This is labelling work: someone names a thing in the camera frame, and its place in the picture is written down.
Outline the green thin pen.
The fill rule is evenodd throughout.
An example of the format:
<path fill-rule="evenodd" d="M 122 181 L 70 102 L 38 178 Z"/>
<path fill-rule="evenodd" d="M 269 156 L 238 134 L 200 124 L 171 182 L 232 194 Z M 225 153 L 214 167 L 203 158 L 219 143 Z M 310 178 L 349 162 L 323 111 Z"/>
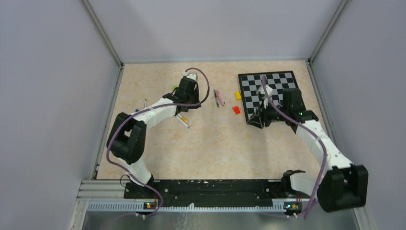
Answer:
<path fill-rule="evenodd" d="M 214 98 L 215 98 L 216 106 L 217 106 L 217 108 L 219 108 L 220 105 L 219 105 L 216 89 L 214 89 L 213 91 L 214 91 Z"/>

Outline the pink translucent pen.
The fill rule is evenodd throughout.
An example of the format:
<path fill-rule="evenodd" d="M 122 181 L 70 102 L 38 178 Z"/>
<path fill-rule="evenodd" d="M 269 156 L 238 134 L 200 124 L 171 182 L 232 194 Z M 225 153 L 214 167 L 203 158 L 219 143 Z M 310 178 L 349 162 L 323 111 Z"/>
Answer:
<path fill-rule="evenodd" d="M 217 97 L 218 97 L 218 100 L 219 100 L 220 104 L 222 106 L 225 106 L 225 102 L 223 100 L 223 97 L 222 97 L 222 95 L 221 95 L 221 93 L 220 93 L 220 91 L 218 89 L 216 89 L 216 94 L 217 94 Z"/>

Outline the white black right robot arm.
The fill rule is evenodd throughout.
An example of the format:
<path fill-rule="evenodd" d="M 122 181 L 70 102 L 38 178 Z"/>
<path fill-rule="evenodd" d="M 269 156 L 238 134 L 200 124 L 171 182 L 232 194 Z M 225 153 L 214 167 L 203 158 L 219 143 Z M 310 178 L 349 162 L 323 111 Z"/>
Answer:
<path fill-rule="evenodd" d="M 260 86 L 255 95 L 260 103 L 248 124 L 268 127 L 284 121 L 304 141 L 320 165 L 316 177 L 303 170 L 283 174 L 281 192 L 294 197 L 301 192 L 310 196 L 309 204 L 318 202 L 325 212 L 363 207 L 366 204 L 369 173 L 365 166 L 350 161 L 324 131 L 318 117 L 306 109 L 299 89 L 284 89 L 282 104 L 271 100 L 273 89 Z"/>

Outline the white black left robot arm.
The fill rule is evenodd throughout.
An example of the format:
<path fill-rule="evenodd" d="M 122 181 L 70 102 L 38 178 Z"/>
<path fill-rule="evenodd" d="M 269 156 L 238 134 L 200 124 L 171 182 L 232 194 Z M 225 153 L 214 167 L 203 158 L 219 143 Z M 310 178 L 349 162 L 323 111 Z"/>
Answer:
<path fill-rule="evenodd" d="M 173 93 L 163 95 L 156 103 L 137 113 L 121 112 L 115 118 L 106 147 L 130 173 L 135 192 L 142 198 L 153 194 L 152 174 L 142 158 L 147 132 L 160 122 L 180 112 L 201 107 L 197 74 L 187 74 Z"/>

